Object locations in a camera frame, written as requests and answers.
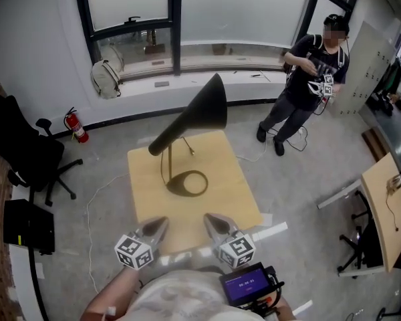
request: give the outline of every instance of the gray pants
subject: gray pants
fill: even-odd
[[[288,100],[285,91],[283,91],[273,105],[269,115],[264,121],[260,122],[260,127],[267,132],[277,123],[287,119],[275,136],[276,141],[284,142],[303,126],[312,113],[313,111],[301,110],[295,107]]]

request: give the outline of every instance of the black t-shirt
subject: black t-shirt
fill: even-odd
[[[329,54],[323,45],[321,48],[315,49],[313,35],[305,35],[289,50],[289,53],[297,57],[309,58],[315,64],[318,72],[318,77],[315,77],[297,67],[292,73],[287,86],[287,97],[295,107],[309,111],[317,108],[321,99],[309,91],[308,81],[318,82],[322,75],[332,74],[334,83],[345,83],[349,59],[342,49],[340,55],[344,55],[345,59],[344,65],[340,69],[338,64],[339,52]]]

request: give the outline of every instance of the table top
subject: table top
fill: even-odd
[[[392,270],[401,253],[401,188],[388,197],[389,208],[394,212],[396,226],[399,228],[397,232],[394,217],[386,205],[386,183],[398,174],[395,161],[388,153],[362,175],[362,185],[376,223],[383,261],[388,272]]]
[[[147,148],[128,152],[128,164],[138,222],[167,216],[170,226],[160,248],[162,255],[186,251],[211,243],[203,225],[205,213],[231,217],[240,229],[262,222],[253,194],[223,131],[186,137],[192,156],[182,139],[172,144],[172,175],[188,170],[204,173],[207,191],[198,197],[181,197],[165,187],[160,174],[161,156],[152,156]],[[163,175],[168,182],[168,150],[163,156]],[[191,175],[185,187],[192,192],[205,186],[199,176]]]

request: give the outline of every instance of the lamp stand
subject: lamp stand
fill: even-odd
[[[194,150],[191,148],[191,146],[188,144],[187,140],[185,137],[181,137],[184,142],[186,143],[188,149],[190,150],[190,154],[194,156]],[[169,173],[169,181],[166,183],[166,188],[173,194],[175,195],[180,195],[184,197],[196,197],[199,195],[202,195],[208,188],[208,179],[207,176],[205,176],[204,173],[197,171],[197,170],[189,170],[185,171],[181,174],[178,174],[175,177],[172,177],[172,144],[168,146],[168,173]],[[184,181],[189,175],[200,175],[204,178],[205,180],[205,188],[199,192],[199,193],[191,193],[186,189],[184,186]]]

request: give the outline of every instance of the black office chair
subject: black office chair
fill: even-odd
[[[41,191],[48,185],[45,204],[50,207],[55,182],[73,200],[76,199],[76,194],[59,176],[74,165],[82,165],[83,160],[78,159],[58,168],[64,145],[53,139],[49,120],[39,119],[35,124],[43,128],[48,136],[40,135],[27,123],[13,96],[4,98],[0,95],[0,156],[11,165],[7,175],[9,181],[15,186],[29,187],[30,193]]]
[[[340,235],[339,239],[344,240],[352,247],[354,254],[343,266],[337,268],[338,272],[343,272],[355,259],[357,260],[356,267],[358,270],[361,269],[362,264],[366,264],[367,268],[383,265],[382,250],[374,220],[370,219],[363,232],[360,226],[356,227],[356,230],[359,235],[358,243],[354,243],[343,234]]]
[[[352,220],[355,220],[355,219],[357,219],[358,217],[361,217],[361,216],[363,216],[363,215],[368,215],[368,218],[369,218],[369,219],[372,219],[372,217],[373,217],[372,211],[370,210],[370,206],[368,205],[367,199],[366,199],[366,197],[364,196],[364,194],[361,193],[359,190],[357,190],[357,191],[355,192],[355,195],[361,197],[362,202],[364,202],[364,205],[366,206],[366,211],[364,211],[363,213],[360,213],[360,214],[358,214],[358,215],[352,214],[352,216],[351,216]]]

